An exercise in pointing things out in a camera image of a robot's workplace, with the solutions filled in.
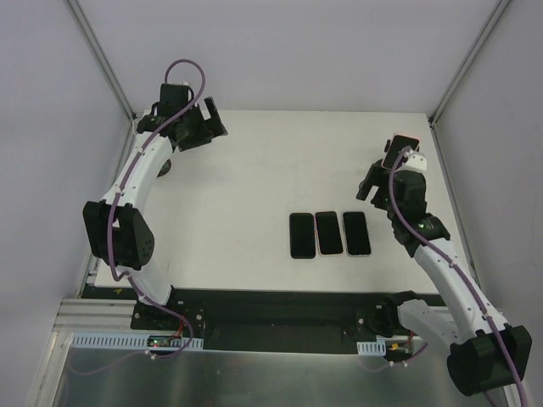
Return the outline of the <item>pink-cased phone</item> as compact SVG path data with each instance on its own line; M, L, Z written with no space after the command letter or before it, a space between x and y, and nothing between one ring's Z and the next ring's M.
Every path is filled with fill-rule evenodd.
M410 149L417 151L419 144L420 139L418 137L411 137L400 133L394 134L391 138L389 151L384 155L381 161L381 166L386 170L390 170L404 148L409 147Z

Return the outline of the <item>white-cased phone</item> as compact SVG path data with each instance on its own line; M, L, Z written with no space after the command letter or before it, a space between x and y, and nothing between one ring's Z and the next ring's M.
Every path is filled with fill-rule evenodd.
M316 233L321 255L339 255L344 252L339 219L334 211L315 213Z

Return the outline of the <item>black phone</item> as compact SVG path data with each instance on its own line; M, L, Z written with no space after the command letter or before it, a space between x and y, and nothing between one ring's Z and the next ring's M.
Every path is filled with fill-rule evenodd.
M315 221L311 213L289 216L289 245L293 259L314 259L316 256Z

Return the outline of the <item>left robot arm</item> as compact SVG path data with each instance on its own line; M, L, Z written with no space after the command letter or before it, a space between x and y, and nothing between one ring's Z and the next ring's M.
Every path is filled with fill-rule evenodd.
M168 302L172 286L153 259L155 238L143 217L152 186L174 152L183 152L227 134L213 98L187 84L164 83L160 98L136 125L136 139L113 186L82 215L94 257L110 268L115 282L128 280L139 300L153 305L150 320L173 328L179 309Z

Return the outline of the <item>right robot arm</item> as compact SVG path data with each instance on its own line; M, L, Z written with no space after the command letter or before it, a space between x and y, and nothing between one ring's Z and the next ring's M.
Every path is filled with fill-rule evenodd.
M449 376L465 396L516 386L519 403L528 405L523 386L532 337L524 326L512 326L462 270L451 235L439 218L426 210L423 174L385 169L372 164L359 185L357 199L383 209L395 239L425 271L453 319L432 311L413 291L386 296L365 319L382 337L405 330L417 334L446 358Z

